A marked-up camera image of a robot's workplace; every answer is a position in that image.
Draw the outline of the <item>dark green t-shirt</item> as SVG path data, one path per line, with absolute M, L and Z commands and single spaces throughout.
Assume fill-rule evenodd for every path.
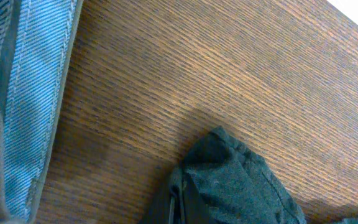
M 141 223 L 306 223 L 264 158 L 222 127 L 191 147 Z

